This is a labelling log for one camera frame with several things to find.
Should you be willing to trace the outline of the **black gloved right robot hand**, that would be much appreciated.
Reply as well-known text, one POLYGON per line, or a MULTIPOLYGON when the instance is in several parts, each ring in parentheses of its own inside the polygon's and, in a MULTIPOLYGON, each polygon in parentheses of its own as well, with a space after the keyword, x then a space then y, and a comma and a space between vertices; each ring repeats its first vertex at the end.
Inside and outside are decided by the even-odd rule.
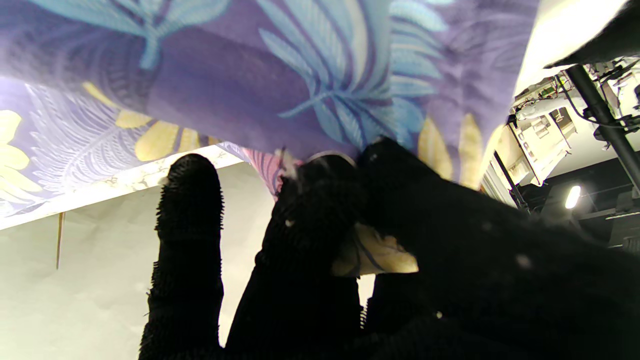
POLYGON ((140 360, 637 360, 639 258, 441 178, 388 137, 284 178, 225 346, 224 201, 188 153, 140 360))

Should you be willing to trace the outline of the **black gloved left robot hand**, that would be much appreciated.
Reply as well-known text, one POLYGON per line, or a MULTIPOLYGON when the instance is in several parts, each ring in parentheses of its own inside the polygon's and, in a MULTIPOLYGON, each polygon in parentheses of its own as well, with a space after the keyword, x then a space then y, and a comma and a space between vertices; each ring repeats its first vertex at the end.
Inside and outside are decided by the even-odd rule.
POLYGON ((593 65, 621 57, 638 57, 639 54, 640 2, 627 0, 599 34, 571 54, 547 64, 544 68, 593 65))

